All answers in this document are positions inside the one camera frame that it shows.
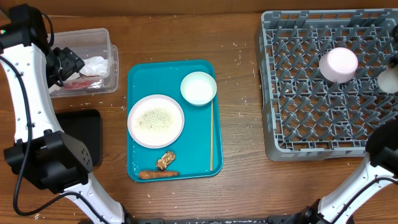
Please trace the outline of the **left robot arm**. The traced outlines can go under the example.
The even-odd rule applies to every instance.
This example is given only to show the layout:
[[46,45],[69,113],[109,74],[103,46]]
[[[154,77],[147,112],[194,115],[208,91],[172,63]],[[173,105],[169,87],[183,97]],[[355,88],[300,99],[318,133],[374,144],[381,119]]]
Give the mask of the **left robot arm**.
[[133,217],[96,180],[85,144],[66,134],[55,115],[49,88],[62,86],[84,61],[69,48],[53,45],[47,15],[27,4],[9,10],[1,27],[1,65],[7,76],[16,119],[14,145],[4,150],[19,179],[56,200],[68,198],[93,223],[132,223]]

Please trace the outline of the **white paper cup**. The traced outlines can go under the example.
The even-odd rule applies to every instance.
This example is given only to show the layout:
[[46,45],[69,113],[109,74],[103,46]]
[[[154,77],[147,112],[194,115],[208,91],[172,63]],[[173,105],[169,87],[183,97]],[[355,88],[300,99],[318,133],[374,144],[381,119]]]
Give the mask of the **white paper cup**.
[[379,88],[385,93],[397,93],[397,66],[393,68],[388,68],[387,70],[381,72],[380,75],[377,77],[377,84]]

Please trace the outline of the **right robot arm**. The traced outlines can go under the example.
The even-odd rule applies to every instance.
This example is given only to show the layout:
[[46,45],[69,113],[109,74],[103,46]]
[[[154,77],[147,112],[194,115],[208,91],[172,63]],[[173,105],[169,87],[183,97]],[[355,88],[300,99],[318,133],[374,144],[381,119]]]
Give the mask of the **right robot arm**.
[[378,127],[368,139],[366,156],[331,194],[289,217],[288,224],[353,223],[353,213],[374,194],[397,184],[397,121]]

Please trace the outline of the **red snack wrapper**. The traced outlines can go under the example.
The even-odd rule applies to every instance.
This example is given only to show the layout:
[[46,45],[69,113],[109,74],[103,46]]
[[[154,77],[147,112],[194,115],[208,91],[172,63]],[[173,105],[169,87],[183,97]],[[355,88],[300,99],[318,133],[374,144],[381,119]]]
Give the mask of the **red snack wrapper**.
[[64,90],[87,90],[104,87],[103,80],[88,80],[83,82],[66,83],[62,88]]

